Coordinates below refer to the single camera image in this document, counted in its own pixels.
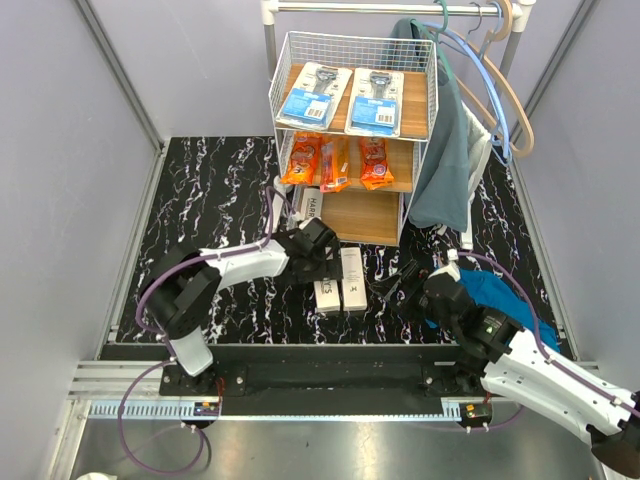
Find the white wall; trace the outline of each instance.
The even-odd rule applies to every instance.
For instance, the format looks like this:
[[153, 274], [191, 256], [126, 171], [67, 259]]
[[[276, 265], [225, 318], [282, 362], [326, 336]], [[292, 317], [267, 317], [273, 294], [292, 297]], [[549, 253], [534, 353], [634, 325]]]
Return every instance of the white wall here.
[[[161, 135], [273, 133], [259, 0], [92, 3]], [[419, 4], [424, 0], [398, 3]], [[538, 0], [510, 75], [523, 103], [579, 3]], [[289, 30], [385, 37], [398, 18], [281, 13], [276, 17], [276, 30], [279, 42]], [[424, 20], [441, 21], [439, 17]], [[471, 39], [481, 42], [486, 30], [495, 24], [496, 19], [486, 19]], [[450, 22], [450, 27], [462, 34], [475, 25], [474, 18], [452, 18]], [[496, 63], [504, 43], [492, 47], [491, 57]], [[455, 71], [480, 97], [484, 90], [479, 74], [470, 61], [457, 56], [450, 54]]]
[[538, 143], [520, 163], [581, 353], [634, 390], [638, 15], [637, 1], [600, 2], [533, 115]]
[[0, 7], [0, 476], [40, 478], [153, 162], [69, 0]]

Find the orange snack bag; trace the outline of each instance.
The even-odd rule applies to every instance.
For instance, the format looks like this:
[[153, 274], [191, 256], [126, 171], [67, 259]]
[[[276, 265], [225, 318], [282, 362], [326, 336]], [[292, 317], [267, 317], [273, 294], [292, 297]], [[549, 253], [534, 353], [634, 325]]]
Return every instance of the orange snack bag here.
[[393, 183], [393, 175], [387, 163], [387, 139], [380, 137], [360, 138], [362, 173], [360, 180], [367, 190], [388, 187]]
[[322, 138], [323, 193], [340, 192], [351, 185], [349, 180], [349, 139], [343, 136], [325, 135]]
[[319, 133], [296, 132], [289, 156], [289, 167], [281, 182], [290, 185], [311, 185], [313, 174], [318, 167], [321, 144], [322, 135]]

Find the clothes rack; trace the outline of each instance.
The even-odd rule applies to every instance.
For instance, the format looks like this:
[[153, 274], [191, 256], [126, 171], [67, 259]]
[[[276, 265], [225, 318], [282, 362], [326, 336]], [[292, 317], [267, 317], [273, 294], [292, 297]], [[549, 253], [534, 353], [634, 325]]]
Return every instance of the clothes rack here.
[[[518, 0], [512, 4], [513, 23], [510, 32], [500, 31], [496, 40], [509, 35], [505, 52], [500, 63], [500, 72], [506, 77], [513, 63], [520, 37], [524, 32], [529, 15], [536, 0]], [[452, 17], [497, 17], [498, 7], [485, 5], [451, 5], [447, 11]], [[262, 23], [264, 25], [265, 44], [269, 79], [273, 78], [278, 63], [275, 36], [275, 17], [280, 12], [316, 12], [316, 13], [386, 13], [397, 15], [442, 16], [443, 8], [439, 4], [431, 5], [395, 5], [336, 2], [288, 2], [285, 0], [262, 0]]]

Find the blue cloth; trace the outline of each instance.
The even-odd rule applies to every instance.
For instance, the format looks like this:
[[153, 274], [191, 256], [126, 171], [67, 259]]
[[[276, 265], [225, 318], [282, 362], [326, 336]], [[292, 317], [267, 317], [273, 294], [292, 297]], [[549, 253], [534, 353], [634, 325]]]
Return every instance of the blue cloth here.
[[[533, 331], [533, 317], [526, 302], [520, 300], [509, 286], [492, 272], [460, 269], [460, 283], [478, 305], [500, 310]], [[436, 326], [429, 320], [427, 323], [432, 328]], [[540, 338], [544, 344], [559, 352], [555, 330], [542, 321], [539, 324]]]

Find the marble floor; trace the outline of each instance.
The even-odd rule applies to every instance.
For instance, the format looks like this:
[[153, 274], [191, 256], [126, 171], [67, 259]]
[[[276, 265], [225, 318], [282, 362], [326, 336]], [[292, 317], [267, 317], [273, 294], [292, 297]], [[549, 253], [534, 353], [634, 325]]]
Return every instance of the marble floor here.
[[[277, 174], [272, 137], [174, 138], [160, 176], [137, 264], [119, 322], [118, 343], [155, 342], [134, 321], [137, 291], [155, 260], [177, 242], [224, 247], [257, 240], [264, 231], [264, 187]], [[545, 285], [509, 171], [492, 159], [473, 204], [475, 251], [507, 267], [531, 296], [538, 315], [554, 324]], [[434, 265], [457, 234], [443, 236], [407, 224], [400, 248], [361, 245], [368, 284], [410, 258]], [[464, 260], [464, 268], [480, 268]], [[235, 285], [213, 300], [203, 328], [210, 343], [371, 344], [446, 341], [426, 324], [409, 324], [369, 293], [364, 315], [315, 313], [312, 285], [277, 279]]]

